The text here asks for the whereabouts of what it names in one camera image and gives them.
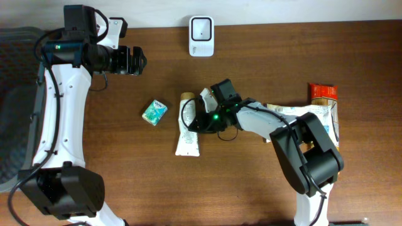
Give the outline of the orange noodle packet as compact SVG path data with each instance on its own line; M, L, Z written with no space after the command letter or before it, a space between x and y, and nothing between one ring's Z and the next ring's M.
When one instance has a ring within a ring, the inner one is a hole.
M331 120L328 134L331 136L335 147L339 149L339 105L337 86L310 83L310 99L313 105L329 106Z

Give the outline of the green Kleenex tissue pack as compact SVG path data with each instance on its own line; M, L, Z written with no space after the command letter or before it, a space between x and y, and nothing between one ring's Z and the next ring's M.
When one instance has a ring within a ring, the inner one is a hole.
M168 108L165 104L154 100L143 112L142 118L151 125L156 126L167 110Z

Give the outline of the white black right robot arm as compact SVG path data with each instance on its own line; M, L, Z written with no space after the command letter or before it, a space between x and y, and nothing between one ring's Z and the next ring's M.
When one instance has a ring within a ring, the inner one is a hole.
M329 225L329 194L344 161L319 118L311 112L285 115L254 99L242 99L228 78L210 89L217 105L183 120L184 126L198 134L218 134L234 126L269 140L296 191L294 225Z

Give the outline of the white tube gold cap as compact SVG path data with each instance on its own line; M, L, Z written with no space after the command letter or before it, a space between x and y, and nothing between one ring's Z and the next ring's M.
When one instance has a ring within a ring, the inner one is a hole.
M199 157L198 135L196 132L189 131L186 125L190 125L195 118L195 94L184 92L180 96L180 110L178 125L180 135L175 151L176 156Z

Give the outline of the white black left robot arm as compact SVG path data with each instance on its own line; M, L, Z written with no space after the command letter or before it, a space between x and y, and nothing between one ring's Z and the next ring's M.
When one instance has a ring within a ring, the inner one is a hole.
M46 85L40 143L32 167L18 173L17 188L44 215L72 225L125 225L105 202L101 175L85 167L82 136L85 101L96 73L140 75L147 64L140 47L121 46L123 18L66 5L58 40L35 46Z

